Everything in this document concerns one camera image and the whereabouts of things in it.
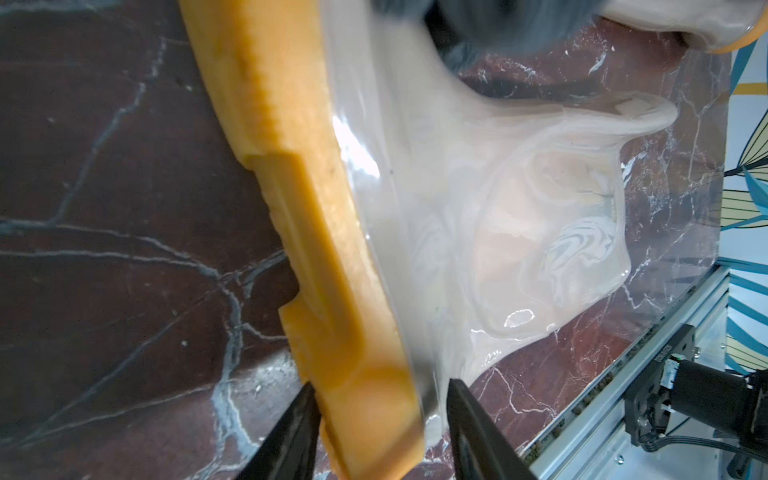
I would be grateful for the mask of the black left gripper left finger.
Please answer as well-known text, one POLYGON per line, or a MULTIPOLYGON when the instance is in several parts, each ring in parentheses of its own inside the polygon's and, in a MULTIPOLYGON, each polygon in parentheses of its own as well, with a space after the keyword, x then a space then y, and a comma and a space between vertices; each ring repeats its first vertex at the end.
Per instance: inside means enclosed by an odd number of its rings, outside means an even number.
POLYGON ((306 382, 237 480, 312 479, 321 413, 306 382))

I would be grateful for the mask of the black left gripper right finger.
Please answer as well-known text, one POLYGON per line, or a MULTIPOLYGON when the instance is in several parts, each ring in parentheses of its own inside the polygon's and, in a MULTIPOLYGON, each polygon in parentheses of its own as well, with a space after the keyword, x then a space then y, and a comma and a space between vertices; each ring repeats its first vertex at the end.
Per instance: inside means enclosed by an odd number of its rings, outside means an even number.
POLYGON ((446 412, 458 480, 536 480, 460 379, 449 380, 446 412))

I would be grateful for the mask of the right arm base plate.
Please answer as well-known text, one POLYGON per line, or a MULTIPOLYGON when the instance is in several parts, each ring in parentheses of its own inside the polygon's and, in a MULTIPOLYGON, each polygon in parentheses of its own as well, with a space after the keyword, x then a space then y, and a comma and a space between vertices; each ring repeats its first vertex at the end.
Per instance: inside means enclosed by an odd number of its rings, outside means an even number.
POLYGON ((694 361, 695 327, 684 325, 653 356, 624 393, 631 444, 648 453, 671 445, 734 455, 727 473, 744 479, 753 462, 767 462, 767 372, 733 375, 694 361), (674 435, 673 413, 723 434, 723 441, 674 435))

